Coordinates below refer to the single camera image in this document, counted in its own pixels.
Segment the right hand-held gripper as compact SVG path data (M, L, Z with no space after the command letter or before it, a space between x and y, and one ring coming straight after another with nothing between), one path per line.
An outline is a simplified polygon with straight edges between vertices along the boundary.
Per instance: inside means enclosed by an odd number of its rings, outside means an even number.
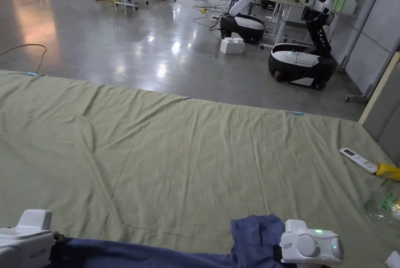
M343 263L344 260L338 234L309 229L303 220L287 220L280 243L273 249L274 261L280 263Z

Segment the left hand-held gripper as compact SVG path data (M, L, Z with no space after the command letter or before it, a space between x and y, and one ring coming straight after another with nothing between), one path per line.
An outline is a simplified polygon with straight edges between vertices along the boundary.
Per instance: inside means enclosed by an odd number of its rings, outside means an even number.
M45 268L51 264L55 245L65 235L51 231L52 212L27 209L16 227L0 229L0 266L2 268Z

